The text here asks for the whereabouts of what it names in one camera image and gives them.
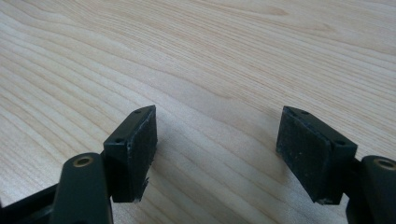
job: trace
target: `textured black surface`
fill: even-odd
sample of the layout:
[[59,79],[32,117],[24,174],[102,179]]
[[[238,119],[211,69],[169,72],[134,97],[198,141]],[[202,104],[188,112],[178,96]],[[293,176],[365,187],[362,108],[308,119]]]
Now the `textured black surface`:
[[356,150],[356,144],[315,116],[297,108],[283,108],[276,151],[313,202],[340,203],[343,173]]
[[157,145],[155,106],[132,112],[104,142],[102,156],[113,202],[140,201]]

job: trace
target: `black plastic bracket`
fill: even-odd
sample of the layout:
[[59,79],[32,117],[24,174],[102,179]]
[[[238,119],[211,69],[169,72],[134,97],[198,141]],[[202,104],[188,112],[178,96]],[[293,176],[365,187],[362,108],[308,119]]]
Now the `black plastic bracket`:
[[349,197],[349,223],[396,223],[396,161],[367,156],[358,146],[301,109],[285,106],[276,151],[314,203],[339,204]]
[[2,208],[0,223],[112,223],[111,203],[140,201],[157,145],[154,105],[132,112],[104,142],[64,164],[60,183]]

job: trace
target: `hole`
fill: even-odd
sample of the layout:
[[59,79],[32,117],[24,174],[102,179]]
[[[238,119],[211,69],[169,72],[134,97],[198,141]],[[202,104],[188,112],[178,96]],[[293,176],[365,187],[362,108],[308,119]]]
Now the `hole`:
[[334,142],[335,142],[335,144],[340,145],[340,146],[343,146],[346,144],[346,142],[341,141],[341,140],[335,140]]
[[86,165],[88,165],[88,164],[90,164],[92,162],[93,162],[93,158],[92,157],[81,157],[81,158],[76,159],[73,162],[73,165],[76,166],[76,167],[83,167],[83,166],[86,166]]
[[384,169],[396,171],[396,164],[394,162],[387,161],[384,159],[375,159],[374,162]]

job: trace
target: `wooden table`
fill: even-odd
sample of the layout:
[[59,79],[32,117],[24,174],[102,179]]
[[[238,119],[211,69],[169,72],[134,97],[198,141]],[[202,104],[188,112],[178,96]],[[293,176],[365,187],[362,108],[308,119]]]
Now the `wooden table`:
[[283,105],[396,159],[394,1],[0,3],[0,199],[157,106],[141,203],[115,223],[346,223],[276,155]]

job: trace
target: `black bracket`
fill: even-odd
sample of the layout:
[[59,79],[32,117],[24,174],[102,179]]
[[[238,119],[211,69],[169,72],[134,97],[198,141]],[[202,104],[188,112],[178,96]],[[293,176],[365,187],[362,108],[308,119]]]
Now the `black bracket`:
[[111,203],[138,202],[157,144],[155,106],[132,112],[104,142],[64,164],[59,184],[0,207],[0,223],[113,223]]
[[310,113],[285,106],[276,151],[314,203],[339,204],[349,197],[349,223],[396,223],[396,161],[367,156]]

